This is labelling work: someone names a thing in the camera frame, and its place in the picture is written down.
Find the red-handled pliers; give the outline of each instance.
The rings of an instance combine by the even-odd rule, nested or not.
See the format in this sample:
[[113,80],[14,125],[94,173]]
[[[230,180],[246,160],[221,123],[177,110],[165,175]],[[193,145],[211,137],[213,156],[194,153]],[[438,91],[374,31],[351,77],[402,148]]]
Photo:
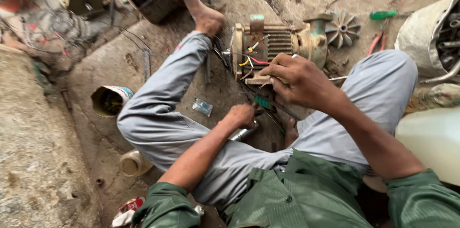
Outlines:
[[385,42],[388,36],[385,35],[385,28],[388,25],[388,19],[385,19],[385,21],[382,24],[382,27],[380,28],[380,32],[378,32],[374,40],[372,40],[371,47],[369,47],[369,52],[368,56],[374,53],[374,49],[377,46],[377,43],[380,41],[380,49],[379,51],[383,51],[385,49]]

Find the gray trousers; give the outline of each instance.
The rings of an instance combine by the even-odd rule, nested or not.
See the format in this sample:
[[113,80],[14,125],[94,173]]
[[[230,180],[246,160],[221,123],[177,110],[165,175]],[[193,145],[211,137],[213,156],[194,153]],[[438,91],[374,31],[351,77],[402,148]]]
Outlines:
[[[118,116],[123,136],[161,171],[209,129],[175,112],[198,67],[209,55],[211,41],[193,31],[164,61]],[[394,134],[417,80],[417,67],[403,52],[385,50],[358,62],[342,90],[384,130]],[[368,163],[348,132],[336,120],[315,112],[297,125],[299,138],[290,148],[264,152],[228,141],[192,195],[205,205],[227,207],[245,192],[253,168],[282,169],[296,148],[330,161],[345,162],[363,173]]]

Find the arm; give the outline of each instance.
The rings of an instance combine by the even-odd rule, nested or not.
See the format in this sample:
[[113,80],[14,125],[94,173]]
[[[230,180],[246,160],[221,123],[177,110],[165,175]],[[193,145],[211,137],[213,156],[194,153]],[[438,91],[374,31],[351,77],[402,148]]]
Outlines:
[[[353,137],[370,166],[384,179],[425,170],[409,150],[356,108],[311,61],[281,53],[260,74],[272,76],[274,90],[288,103],[314,108],[336,119]],[[290,85],[283,84],[279,78]]]
[[199,227],[200,216],[187,200],[204,177],[230,135],[238,128],[253,128],[257,104],[236,105],[207,135],[187,149],[149,189],[146,202],[136,210],[132,222],[142,227]]
[[192,191],[204,177],[230,135],[238,128],[253,128],[255,109],[248,104],[233,106],[207,135],[187,149],[158,179]]
[[460,195],[444,187],[433,170],[386,184],[388,213],[396,228],[460,226]]

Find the green tool handle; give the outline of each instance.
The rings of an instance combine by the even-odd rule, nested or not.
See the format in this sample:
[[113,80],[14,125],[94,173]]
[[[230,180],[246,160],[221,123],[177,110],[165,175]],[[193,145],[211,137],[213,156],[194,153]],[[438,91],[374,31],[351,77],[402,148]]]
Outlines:
[[369,15],[369,18],[371,19],[385,19],[385,18],[390,18],[390,17],[394,17],[398,14],[398,11],[397,10],[394,10],[394,11],[383,11],[383,12],[371,12],[371,14]]

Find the yellow wire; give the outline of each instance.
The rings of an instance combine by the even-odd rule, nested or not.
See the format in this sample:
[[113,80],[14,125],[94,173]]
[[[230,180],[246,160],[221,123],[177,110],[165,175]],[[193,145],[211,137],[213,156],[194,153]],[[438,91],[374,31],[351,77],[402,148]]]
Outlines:
[[249,63],[249,57],[247,58],[247,60],[244,63],[240,64],[240,66],[247,65],[248,63]]

